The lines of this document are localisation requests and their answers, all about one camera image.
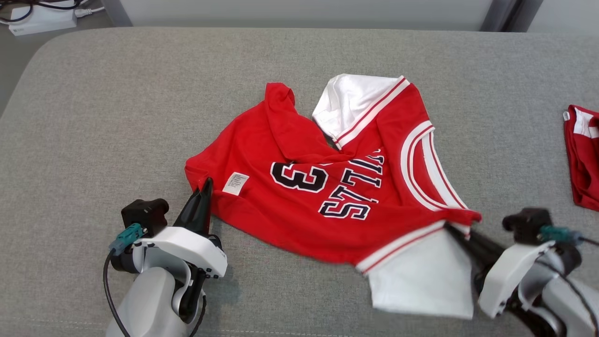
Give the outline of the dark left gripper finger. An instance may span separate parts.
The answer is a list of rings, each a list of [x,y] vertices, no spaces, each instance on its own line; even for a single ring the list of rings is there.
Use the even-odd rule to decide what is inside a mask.
[[[207,177],[202,187],[202,235],[204,237],[210,235],[212,189],[212,178]]]
[[[183,227],[198,235],[207,235],[207,184],[197,188],[175,220],[174,227]]]

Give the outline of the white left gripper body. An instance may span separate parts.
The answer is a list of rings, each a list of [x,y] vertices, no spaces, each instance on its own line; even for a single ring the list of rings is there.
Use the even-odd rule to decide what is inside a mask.
[[[133,243],[133,267],[142,277],[163,283],[163,301],[177,318],[190,324],[199,315],[206,279],[222,278],[227,256],[214,241],[182,227],[167,227]]]

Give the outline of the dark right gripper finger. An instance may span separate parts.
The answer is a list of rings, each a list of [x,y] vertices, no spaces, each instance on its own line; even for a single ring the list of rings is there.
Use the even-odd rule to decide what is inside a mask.
[[[474,230],[471,230],[470,235],[466,237],[464,233],[451,224],[445,224],[445,229],[479,268],[494,266],[505,251],[504,247]]]
[[[462,246],[475,265],[474,286],[483,286],[486,275],[496,262],[496,243],[485,236],[462,239]]]

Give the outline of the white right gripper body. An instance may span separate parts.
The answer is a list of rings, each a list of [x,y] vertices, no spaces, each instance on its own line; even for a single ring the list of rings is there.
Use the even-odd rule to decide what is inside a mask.
[[[533,302],[558,275],[542,263],[556,262],[552,251],[555,241],[540,246],[515,244],[507,248],[486,275],[479,307],[490,318],[501,315],[515,294],[524,312],[532,312],[545,321],[558,318],[546,306],[534,308]]]

